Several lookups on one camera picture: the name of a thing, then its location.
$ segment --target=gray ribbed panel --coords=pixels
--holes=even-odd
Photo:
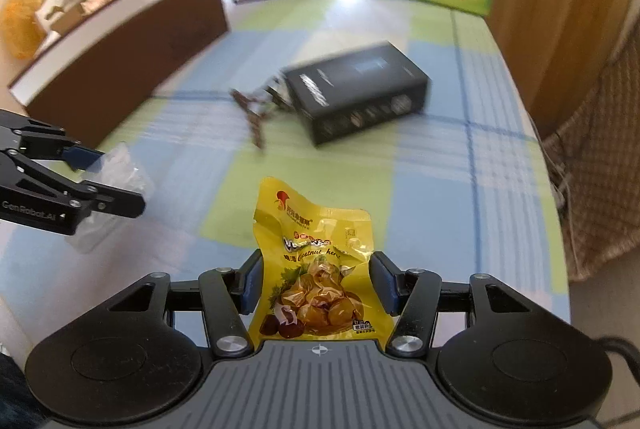
[[[385,357],[373,341],[267,341],[255,356],[220,362],[181,406],[140,429],[493,429],[460,411],[417,362]],[[576,429],[594,429],[583,422]],[[64,429],[50,421],[43,429]]]

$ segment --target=black box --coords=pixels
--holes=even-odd
[[[430,79],[385,43],[283,73],[315,145],[424,108]]]

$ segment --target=chestnut kernel package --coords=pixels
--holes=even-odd
[[[371,218],[314,205],[276,178],[260,184],[254,235],[264,277],[249,334],[263,339],[377,339],[394,324],[371,279]]]

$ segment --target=tablecloth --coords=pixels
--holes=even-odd
[[[483,19],[408,0],[272,0],[228,10],[232,31],[103,146],[128,142],[156,184],[143,216],[88,255],[62,236],[0,225],[0,341],[18,362],[148,272],[184,280],[238,267],[255,248],[253,211],[267,175],[313,202],[368,210],[376,249],[401,268],[446,281],[488,272],[569,319],[542,152]],[[230,88],[252,91],[289,64],[382,41],[431,77],[425,113],[321,148],[295,116],[280,115],[264,126],[264,151],[252,145]]]

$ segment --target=brown woven fabric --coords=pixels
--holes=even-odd
[[[640,245],[640,26],[575,114],[544,142],[571,174],[562,234],[571,281]]]

